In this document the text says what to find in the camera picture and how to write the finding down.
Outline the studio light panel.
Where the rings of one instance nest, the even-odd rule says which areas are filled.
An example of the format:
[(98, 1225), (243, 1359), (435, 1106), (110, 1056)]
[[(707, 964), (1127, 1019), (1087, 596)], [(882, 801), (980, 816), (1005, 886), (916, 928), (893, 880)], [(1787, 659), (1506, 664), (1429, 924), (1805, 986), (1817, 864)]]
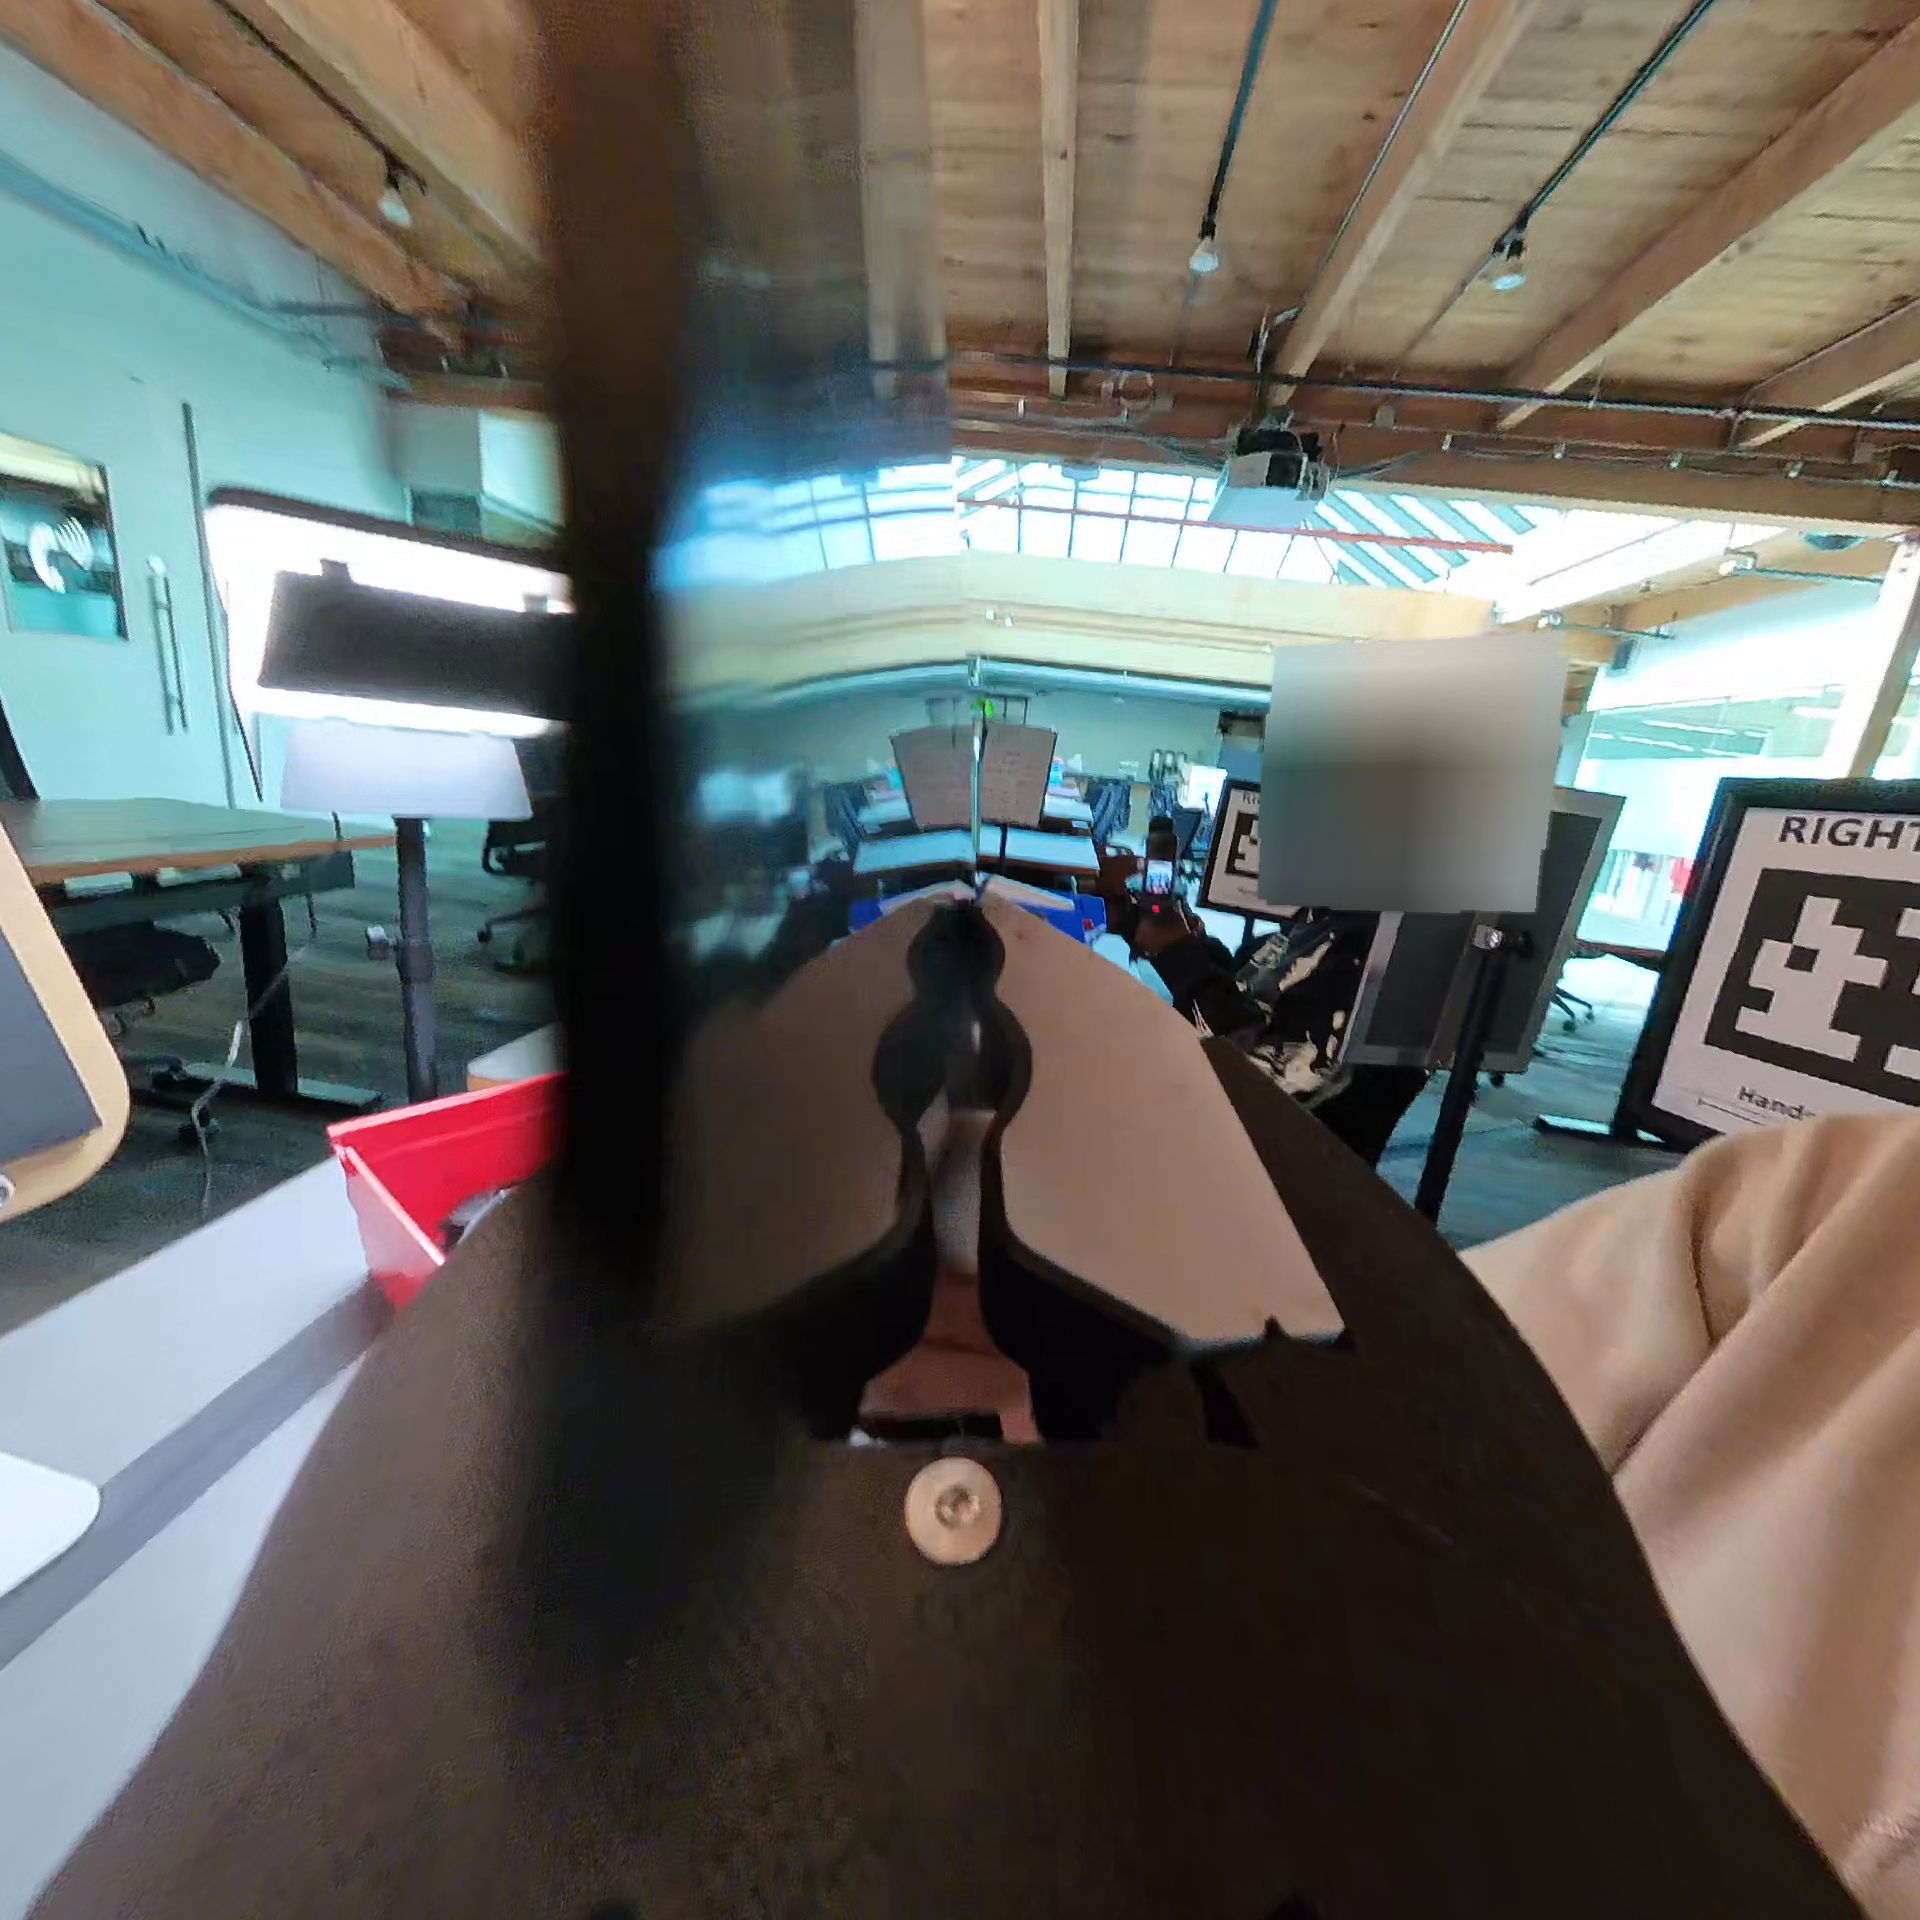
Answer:
[(542, 555), (239, 487), (204, 532), (270, 802), (435, 823), (561, 796), (571, 591)]

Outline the wall poster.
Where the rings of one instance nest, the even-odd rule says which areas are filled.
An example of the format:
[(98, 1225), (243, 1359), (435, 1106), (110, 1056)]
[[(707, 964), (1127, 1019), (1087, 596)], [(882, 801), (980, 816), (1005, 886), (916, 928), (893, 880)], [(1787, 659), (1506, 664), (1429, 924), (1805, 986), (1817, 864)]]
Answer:
[(3, 434), (3, 591), (13, 633), (127, 638), (106, 466)]

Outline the wooden desk with black legs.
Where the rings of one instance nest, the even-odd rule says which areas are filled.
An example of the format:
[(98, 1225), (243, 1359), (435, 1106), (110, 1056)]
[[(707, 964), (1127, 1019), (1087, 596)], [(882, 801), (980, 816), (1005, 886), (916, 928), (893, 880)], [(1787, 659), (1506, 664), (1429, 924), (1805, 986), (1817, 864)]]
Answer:
[(217, 915), (234, 924), (246, 987), (246, 1060), (134, 1063), (133, 1100), (182, 1119), (204, 1092), (282, 1114), (348, 1121), (381, 1096), (302, 1075), (293, 953), (282, 908), (355, 887), (359, 854), (393, 830), (185, 801), (5, 801), (5, 830), (63, 937)]

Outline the black divider plate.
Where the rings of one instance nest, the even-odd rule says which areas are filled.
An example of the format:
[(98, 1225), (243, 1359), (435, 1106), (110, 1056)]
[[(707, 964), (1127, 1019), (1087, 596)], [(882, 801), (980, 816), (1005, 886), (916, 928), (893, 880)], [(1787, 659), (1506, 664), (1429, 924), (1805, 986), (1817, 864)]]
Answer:
[(763, 872), (707, 826), (762, 675), (804, 650), (801, 495), (910, 468), (951, 511), (925, 4), (542, 4), (547, 395), (566, 483), (558, 1286), (662, 1276), (675, 1097)]

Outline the whiteboard on stand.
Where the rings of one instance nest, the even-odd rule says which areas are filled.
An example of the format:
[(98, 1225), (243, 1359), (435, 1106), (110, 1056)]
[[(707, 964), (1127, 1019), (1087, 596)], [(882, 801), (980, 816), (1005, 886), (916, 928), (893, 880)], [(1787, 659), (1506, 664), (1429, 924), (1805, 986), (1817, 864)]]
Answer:
[(977, 760), (977, 811), (983, 826), (1037, 830), (1045, 819), (1059, 736), (1047, 727), (990, 720)]

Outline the black office chair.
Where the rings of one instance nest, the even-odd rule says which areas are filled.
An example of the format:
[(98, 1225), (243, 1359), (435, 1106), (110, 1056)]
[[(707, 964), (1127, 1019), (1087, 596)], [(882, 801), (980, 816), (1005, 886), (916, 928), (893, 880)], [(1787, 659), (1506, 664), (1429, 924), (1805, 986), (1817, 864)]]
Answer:
[(174, 1114), (180, 1146), (204, 1144), (210, 1121), (194, 1121), (202, 1090), (178, 1056), (125, 1056), (123, 1043), (133, 1025), (154, 1017), (161, 1001), (217, 977), (221, 955), (214, 945), (197, 932), (142, 921), (66, 930), (61, 947), (127, 1073), (134, 1104)]
[(479, 947), (503, 952), (498, 937), (507, 928), (522, 936), (547, 918), (547, 816), (527, 814), (517, 820), (490, 820), (482, 841), (482, 873), (495, 880), (519, 880), (530, 892), (526, 900), (490, 918), (478, 930)]

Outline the black light stand pole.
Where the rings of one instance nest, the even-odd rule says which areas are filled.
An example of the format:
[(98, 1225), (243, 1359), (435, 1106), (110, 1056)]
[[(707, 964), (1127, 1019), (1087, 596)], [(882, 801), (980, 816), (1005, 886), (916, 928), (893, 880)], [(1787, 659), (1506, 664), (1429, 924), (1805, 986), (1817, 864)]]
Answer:
[(399, 1036), (406, 1100), (425, 1104), (442, 1096), (437, 955), (429, 936), (428, 828), (418, 816), (393, 819), (398, 863)]

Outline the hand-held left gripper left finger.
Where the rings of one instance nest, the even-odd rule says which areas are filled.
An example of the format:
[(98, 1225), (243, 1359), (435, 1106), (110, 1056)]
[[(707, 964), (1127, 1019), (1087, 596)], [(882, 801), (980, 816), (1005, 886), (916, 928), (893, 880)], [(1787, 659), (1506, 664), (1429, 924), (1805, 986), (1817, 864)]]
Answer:
[(929, 1271), (835, 1282), (819, 1310), (819, 1438), (846, 1438), (869, 1386), (918, 1342), (931, 1310)]

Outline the printed tag board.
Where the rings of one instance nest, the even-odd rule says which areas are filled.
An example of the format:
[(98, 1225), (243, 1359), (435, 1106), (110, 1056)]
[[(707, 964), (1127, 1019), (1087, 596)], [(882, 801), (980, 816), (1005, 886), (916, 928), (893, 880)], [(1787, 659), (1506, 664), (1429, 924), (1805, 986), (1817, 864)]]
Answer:
[(1299, 913), (1262, 894), (1258, 782), (1229, 778), (1221, 786), (1195, 900), (1207, 913), (1245, 921), (1285, 921)]
[(1613, 1138), (1915, 1106), (1917, 782), (1722, 779)]

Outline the ceiling projector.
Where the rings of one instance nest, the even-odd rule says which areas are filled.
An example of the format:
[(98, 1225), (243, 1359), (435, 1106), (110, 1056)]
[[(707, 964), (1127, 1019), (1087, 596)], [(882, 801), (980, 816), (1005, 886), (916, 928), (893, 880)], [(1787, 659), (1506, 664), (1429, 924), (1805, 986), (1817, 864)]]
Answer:
[(1317, 524), (1330, 480), (1319, 432), (1278, 418), (1245, 423), (1231, 434), (1207, 524), (1235, 532), (1299, 532)]

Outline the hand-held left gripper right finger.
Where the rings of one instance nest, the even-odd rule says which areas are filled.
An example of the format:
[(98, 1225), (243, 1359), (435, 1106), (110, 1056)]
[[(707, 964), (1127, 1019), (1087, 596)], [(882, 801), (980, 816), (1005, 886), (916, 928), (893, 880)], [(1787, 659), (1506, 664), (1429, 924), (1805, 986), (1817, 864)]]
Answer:
[(1345, 1319), (1193, 1026), (1017, 905), (985, 905), (977, 1286), (1041, 1438), (1108, 1434), (1153, 1375)]

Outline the red plastic bin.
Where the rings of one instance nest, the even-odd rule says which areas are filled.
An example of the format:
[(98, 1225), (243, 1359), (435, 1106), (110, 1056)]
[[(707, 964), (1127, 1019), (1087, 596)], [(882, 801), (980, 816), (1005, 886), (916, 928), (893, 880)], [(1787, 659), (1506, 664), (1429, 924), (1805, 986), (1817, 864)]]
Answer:
[(548, 1073), (329, 1124), (369, 1282), (389, 1308), (404, 1310), (444, 1268), (454, 1216), (553, 1162), (564, 1084)]

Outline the dark board on tripod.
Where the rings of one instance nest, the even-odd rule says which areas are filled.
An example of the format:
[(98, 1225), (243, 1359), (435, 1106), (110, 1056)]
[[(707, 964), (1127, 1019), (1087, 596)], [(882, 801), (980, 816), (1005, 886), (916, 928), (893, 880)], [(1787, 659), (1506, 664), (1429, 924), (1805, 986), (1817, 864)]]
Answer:
[(1625, 802), (1556, 786), (1538, 897), (1518, 915), (1381, 915), (1341, 1034), (1354, 1071), (1439, 1073), (1414, 1210), (1437, 1223), (1479, 1081), (1529, 1065)]

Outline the person's right forearm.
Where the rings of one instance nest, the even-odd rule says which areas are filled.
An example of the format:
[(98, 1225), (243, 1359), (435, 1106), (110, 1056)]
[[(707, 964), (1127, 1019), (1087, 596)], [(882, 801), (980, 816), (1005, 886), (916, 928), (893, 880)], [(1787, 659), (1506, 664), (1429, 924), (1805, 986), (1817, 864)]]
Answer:
[(1815, 1410), (1917, 1324), (1917, 1119), (1727, 1136), (1470, 1249), (1468, 1268), (1620, 1474), (1687, 1392), (1759, 1428)]

